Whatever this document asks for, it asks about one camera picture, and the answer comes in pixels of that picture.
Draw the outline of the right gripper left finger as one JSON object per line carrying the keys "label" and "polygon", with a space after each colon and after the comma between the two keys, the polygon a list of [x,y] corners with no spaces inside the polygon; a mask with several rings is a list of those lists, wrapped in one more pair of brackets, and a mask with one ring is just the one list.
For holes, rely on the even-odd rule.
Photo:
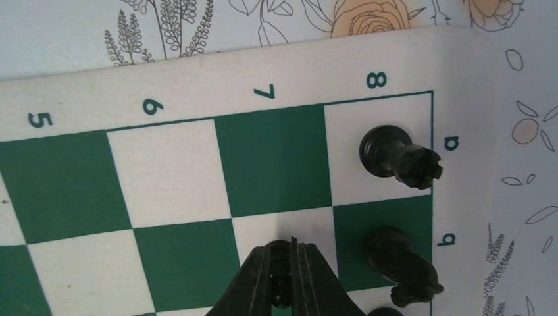
{"label": "right gripper left finger", "polygon": [[271,315],[272,263],[277,258],[278,250],[272,246],[253,248],[207,315]]}

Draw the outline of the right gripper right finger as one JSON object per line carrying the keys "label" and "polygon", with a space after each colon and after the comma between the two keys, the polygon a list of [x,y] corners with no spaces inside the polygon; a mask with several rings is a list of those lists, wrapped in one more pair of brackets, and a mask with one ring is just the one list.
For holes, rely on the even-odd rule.
{"label": "right gripper right finger", "polygon": [[318,247],[291,239],[292,315],[364,315]]}

